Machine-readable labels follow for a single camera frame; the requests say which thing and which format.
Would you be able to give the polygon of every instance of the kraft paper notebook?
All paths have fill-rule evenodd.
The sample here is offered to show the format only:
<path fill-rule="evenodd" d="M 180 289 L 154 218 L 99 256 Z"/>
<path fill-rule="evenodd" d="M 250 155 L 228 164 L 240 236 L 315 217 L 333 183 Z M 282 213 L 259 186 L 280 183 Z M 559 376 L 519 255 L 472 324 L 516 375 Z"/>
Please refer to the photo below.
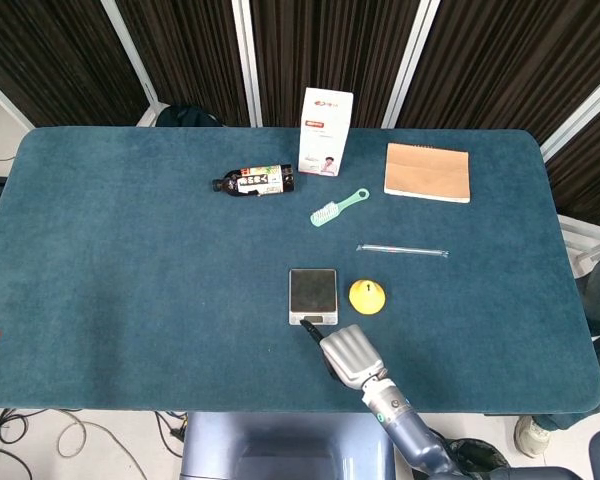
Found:
<path fill-rule="evenodd" d="M 384 192 L 469 203 L 469 153 L 390 143 Z"/>

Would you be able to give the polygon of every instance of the shoe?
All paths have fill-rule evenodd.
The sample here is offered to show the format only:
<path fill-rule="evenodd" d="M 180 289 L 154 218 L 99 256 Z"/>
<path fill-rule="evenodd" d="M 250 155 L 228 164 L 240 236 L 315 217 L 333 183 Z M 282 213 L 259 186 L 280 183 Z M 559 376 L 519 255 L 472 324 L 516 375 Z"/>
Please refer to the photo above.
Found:
<path fill-rule="evenodd" d="M 542 455 L 551 440 L 551 432 L 538 426 L 531 415 L 518 419 L 513 433 L 513 441 L 518 451 L 527 457 L 535 458 Z"/>

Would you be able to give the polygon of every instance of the brown curtain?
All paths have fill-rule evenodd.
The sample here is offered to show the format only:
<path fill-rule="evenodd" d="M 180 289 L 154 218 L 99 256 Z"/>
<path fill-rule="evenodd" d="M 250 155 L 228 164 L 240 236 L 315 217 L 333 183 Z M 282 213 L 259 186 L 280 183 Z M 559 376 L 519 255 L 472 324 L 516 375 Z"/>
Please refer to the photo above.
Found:
<path fill-rule="evenodd" d="M 559 213 L 600 225 L 600 114 L 547 162 Z"/>
<path fill-rule="evenodd" d="M 251 0 L 265 126 L 298 126 L 306 87 L 354 92 L 352 126 L 379 127 L 417 0 Z"/>
<path fill-rule="evenodd" d="M 158 99 L 249 126 L 230 0 L 118 0 Z"/>
<path fill-rule="evenodd" d="M 99 0 L 0 0 L 0 89 L 38 127 L 135 125 L 148 107 Z"/>
<path fill-rule="evenodd" d="M 542 143 L 599 83 L 600 0 L 443 0 L 397 126 Z"/>

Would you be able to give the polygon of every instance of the box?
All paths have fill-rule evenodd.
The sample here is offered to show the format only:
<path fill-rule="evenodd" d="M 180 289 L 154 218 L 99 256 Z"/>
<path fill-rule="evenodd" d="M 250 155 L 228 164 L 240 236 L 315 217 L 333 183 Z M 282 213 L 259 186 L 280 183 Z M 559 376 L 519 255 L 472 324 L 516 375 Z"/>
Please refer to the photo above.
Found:
<path fill-rule="evenodd" d="M 307 88 L 300 124 L 299 172 L 338 175 L 352 107 L 353 93 Z"/>

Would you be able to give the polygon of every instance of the soy sauce bottle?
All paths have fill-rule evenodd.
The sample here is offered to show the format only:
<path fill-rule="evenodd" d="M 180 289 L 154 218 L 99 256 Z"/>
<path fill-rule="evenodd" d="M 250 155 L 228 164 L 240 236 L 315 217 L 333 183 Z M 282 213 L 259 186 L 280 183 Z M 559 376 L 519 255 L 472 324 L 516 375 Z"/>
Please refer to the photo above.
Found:
<path fill-rule="evenodd" d="M 234 197 L 293 192 L 293 169 L 290 164 L 231 170 L 224 178 L 212 181 L 214 192 Z"/>

